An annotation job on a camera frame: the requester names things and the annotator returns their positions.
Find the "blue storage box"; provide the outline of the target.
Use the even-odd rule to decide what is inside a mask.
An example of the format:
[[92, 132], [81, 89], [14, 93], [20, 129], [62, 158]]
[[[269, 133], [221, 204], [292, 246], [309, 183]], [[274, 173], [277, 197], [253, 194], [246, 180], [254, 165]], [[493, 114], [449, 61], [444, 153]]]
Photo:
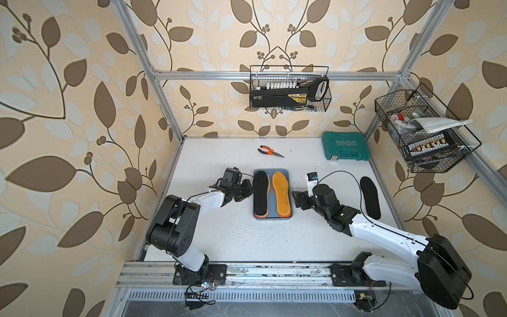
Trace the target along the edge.
[[272, 183], [272, 176], [275, 172], [283, 173], [289, 182], [289, 172], [285, 169], [257, 169], [254, 171], [253, 215], [256, 219], [290, 219], [290, 217], [280, 218], [277, 213], [277, 204]]

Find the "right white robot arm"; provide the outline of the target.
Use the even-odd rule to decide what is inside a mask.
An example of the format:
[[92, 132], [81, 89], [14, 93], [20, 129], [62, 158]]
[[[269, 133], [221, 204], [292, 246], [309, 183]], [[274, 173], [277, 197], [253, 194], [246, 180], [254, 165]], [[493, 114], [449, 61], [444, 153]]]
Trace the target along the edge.
[[293, 192], [295, 205], [316, 211], [333, 230], [371, 242], [398, 257], [361, 252], [349, 265], [353, 283], [404, 285], [422, 291], [446, 309], [458, 308], [472, 273], [448, 239], [438, 234], [426, 238], [374, 221], [360, 210], [341, 204], [326, 184], [318, 184], [312, 191]]

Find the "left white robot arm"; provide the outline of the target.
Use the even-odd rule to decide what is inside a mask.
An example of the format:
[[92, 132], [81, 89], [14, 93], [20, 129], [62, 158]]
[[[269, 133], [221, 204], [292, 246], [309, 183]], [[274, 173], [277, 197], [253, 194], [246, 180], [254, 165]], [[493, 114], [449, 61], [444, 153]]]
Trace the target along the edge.
[[254, 193], [256, 181], [243, 179], [237, 168], [227, 168], [223, 177], [207, 191], [184, 199], [167, 195], [147, 230], [146, 244], [162, 250], [177, 262], [177, 285], [200, 285], [209, 283], [213, 267], [209, 257], [193, 244], [199, 216], [241, 202]]

